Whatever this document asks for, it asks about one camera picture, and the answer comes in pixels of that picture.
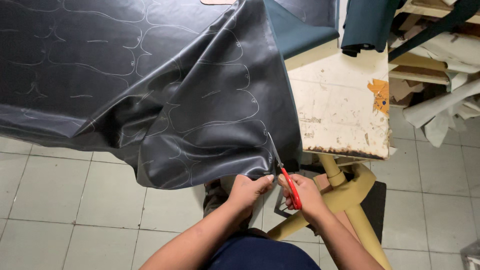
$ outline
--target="person's left hand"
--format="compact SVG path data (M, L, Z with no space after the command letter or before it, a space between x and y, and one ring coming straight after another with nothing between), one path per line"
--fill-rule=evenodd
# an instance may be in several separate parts
M258 197L273 188L273 178L271 174L252 181L245 175L237 175L227 202L236 207L244 218L247 218L252 213L253 205Z

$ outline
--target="forearm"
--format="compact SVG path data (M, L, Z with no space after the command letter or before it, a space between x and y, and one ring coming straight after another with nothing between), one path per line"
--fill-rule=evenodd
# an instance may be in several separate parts
M314 217L313 226L325 242L340 270L383 270L335 215L325 206Z
M241 210L226 202L155 252L140 270L197 269L242 221Z

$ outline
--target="person's leg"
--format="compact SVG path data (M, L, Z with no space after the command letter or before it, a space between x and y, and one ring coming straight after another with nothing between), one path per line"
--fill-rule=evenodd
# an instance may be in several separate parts
M228 194L222 188L220 179L212 180L205 184L205 199L204 199L204 217L220 207L228 199ZM248 229L248 224L252 219L252 214L246 218L239 226L239 231Z

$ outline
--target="red scissor handle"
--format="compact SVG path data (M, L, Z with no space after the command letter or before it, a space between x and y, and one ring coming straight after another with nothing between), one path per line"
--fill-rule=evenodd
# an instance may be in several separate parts
M293 208L295 208L295 210L300 210L301 209L300 196L297 192L297 189L295 188L295 185L293 184L293 180L290 178L285 168L282 168L282 173L283 173L283 176L285 176L285 179L287 180L288 185L290 186L290 190L291 190L290 198L292 199L292 202L293 202Z

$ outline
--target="hand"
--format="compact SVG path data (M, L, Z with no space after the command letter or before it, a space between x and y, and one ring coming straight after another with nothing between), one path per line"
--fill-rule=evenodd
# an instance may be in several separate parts
M239 174L235 177L227 203L238 208L242 216L247 218L252 213L253 205L258 197L273 188L272 181L272 174L260 177L256 181Z
M298 174L291 174L290 178L300 197L302 215L308 223L312 224L314 222L314 216L326 208L322 195L320 195L317 185L312 179ZM290 198L290 187L283 174L278 176L278 184L283 187L283 196L287 198L285 201L286 206L289 210L293 210L293 202Z

